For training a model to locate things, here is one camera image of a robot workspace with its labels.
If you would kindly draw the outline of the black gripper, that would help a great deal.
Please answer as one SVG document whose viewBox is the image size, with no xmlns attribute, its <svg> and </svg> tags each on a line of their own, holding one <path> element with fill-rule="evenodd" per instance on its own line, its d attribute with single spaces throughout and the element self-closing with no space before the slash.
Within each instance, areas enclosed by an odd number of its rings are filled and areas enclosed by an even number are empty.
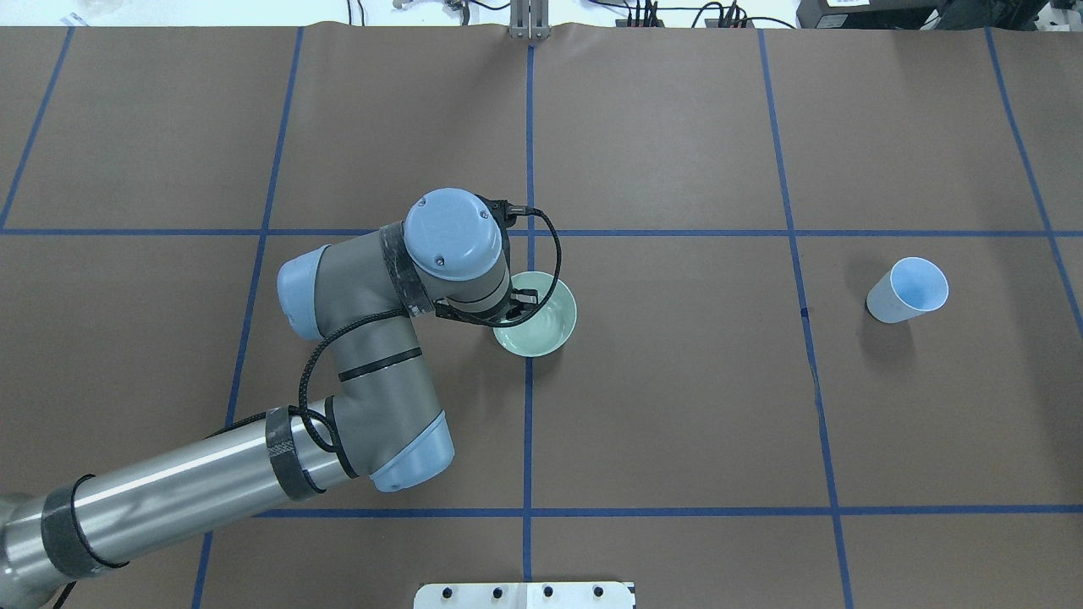
<svg viewBox="0 0 1083 609">
<path fill-rule="evenodd" d="M 526 323 L 542 308 L 542 296 L 536 289 L 511 288 L 497 291 L 477 302 L 460 302 L 451 298 L 436 302 L 436 316 L 484 327 Z"/>
</svg>

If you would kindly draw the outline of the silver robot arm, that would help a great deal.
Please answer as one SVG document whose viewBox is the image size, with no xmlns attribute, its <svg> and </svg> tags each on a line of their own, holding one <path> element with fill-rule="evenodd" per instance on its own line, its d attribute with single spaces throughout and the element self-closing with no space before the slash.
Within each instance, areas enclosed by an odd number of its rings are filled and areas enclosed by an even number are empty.
<svg viewBox="0 0 1083 609">
<path fill-rule="evenodd" d="M 512 328 L 553 289 L 516 288 L 508 230 L 531 206 L 431 190 L 403 221 L 283 263 L 276 293 L 315 347 L 295 404 L 42 497 L 3 497 L 3 606 L 66 601 L 74 583 L 283 502 L 367 478 L 380 492 L 443 472 L 455 448 L 414 322 Z"/>
</svg>

